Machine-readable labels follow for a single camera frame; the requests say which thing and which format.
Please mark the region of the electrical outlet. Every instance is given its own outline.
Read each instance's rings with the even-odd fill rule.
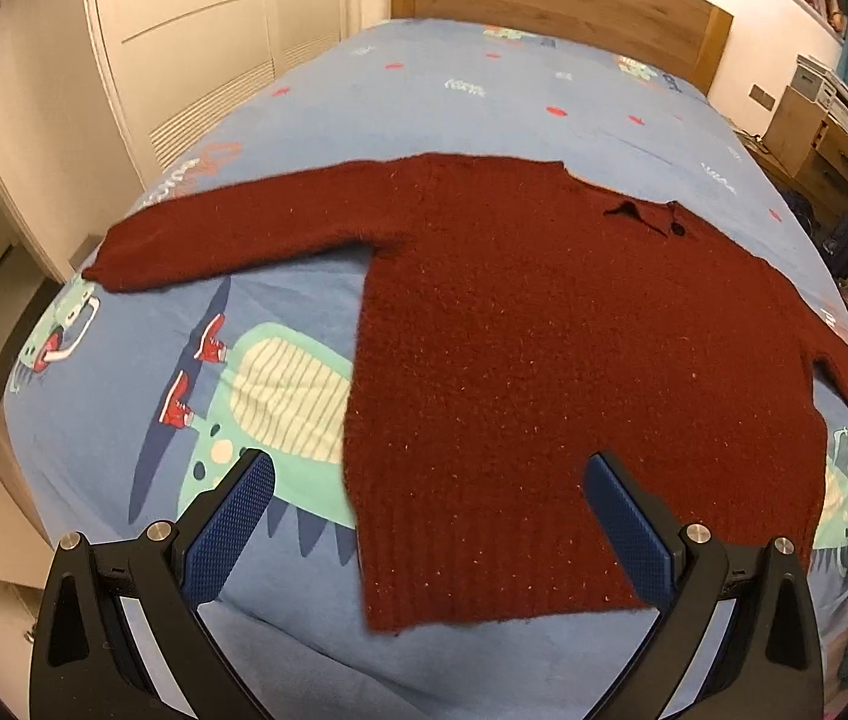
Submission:
[[[755,100],[761,108],[766,108],[768,111],[772,111],[774,109],[774,103],[777,103],[771,95],[768,95],[761,87],[759,87],[756,83],[750,87],[750,95],[749,97],[752,100]]]

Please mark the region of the blue gripper pad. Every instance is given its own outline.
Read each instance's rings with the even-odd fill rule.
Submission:
[[[675,593],[670,551],[600,455],[587,461],[584,495],[637,596],[665,610]]]
[[[184,557],[181,595],[191,608],[221,594],[274,495],[274,463],[261,452],[211,515]]]

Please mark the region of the printer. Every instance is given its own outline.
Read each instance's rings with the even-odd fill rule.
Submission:
[[[797,56],[793,89],[826,111],[848,134],[848,85],[812,56]]]

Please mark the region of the wooden desk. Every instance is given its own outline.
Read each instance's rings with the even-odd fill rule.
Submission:
[[[757,164],[814,206],[824,232],[848,212],[848,134],[825,111],[787,87],[761,143],[744,146]]]
[[[760,167],[766,176],[771,180],[771,184],[776,186],[777,191],[792,190],[799,191],[800,194],[805,193],[805,189],[797,183],[795,177],[789,174],[780,161],[771,154],[766,146],[762,146],[760,141],[752,138],[745,132],[738,132],[739,141],[747,148],[747,153],[753,157],[757,167]]]

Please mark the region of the white wardrobe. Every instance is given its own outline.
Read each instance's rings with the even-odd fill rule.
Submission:
[[[0,201],[68,278],[145,186],[360,28],[360,0],[1,0]]]
[[[348,0],[89,0],[101,75],[148,184],[250,95],[335,45]]]

